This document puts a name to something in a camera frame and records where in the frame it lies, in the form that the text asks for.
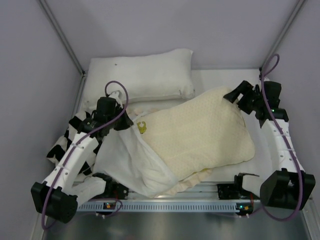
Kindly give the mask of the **cream yellow-edged pillow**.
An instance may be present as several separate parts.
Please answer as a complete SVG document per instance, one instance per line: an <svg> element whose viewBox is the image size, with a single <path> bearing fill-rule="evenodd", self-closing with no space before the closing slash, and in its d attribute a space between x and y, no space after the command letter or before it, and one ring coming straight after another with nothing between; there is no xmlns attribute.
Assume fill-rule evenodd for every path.
<svg viewBox="0 0 320 240"><path fill-rule="evenodd" d="M183 180L204 169L235 165L255 156L255 145L226 86L136 120L146 144Z"/></svg>

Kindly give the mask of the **grey plush cream-frilled pillowcase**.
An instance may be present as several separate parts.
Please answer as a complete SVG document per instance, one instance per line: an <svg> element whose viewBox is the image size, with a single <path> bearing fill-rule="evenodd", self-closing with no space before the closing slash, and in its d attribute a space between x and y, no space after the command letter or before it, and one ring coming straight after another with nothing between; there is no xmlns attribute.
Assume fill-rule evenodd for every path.
<svg viewBox="0 0 320 240"><path fill-rule="evenodd" d="M212 173L212 168L203 169L179 180L141 137L136 121L147 114L150 113L138 115L126 130L110 132L96 157L96 173L105 173L146 197L175 195L196 186Z"/></svg>

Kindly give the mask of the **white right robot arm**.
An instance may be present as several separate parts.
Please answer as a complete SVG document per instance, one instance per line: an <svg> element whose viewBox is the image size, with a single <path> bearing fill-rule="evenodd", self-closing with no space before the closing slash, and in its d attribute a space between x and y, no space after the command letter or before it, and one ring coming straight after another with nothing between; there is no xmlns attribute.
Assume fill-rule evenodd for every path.
<svg viewBox="0 0 320 240"><path fill-rule="evenodd" d="M256 173L235 175L234 187L243 196L253 194L263 206L302 210L316 180L312 174L305 173L296 157L287 111L279 107L281 90L281 84L274 81L265 81L259 87L244 80L224 95L224 99L236 103L244 113L255 113L272 165L272 174L267 179Z"/></svg>

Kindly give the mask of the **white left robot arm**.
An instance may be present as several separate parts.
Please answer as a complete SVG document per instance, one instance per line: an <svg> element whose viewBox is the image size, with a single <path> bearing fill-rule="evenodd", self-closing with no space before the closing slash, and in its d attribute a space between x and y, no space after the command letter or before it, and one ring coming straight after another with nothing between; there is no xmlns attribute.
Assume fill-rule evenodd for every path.
<svg viewBox="0 0 320 240"><path fill-rule="evenodd" d="M55 157L58 164L43 182L31 187L38 213L66 224L79 206L106 191L110 177L93 173L87 161L98 153L110 130L122 131L133 125L126 108L118 97L106 95L83 120L74 116L69 121L66 148L57 144L47 155Z"/></svg>

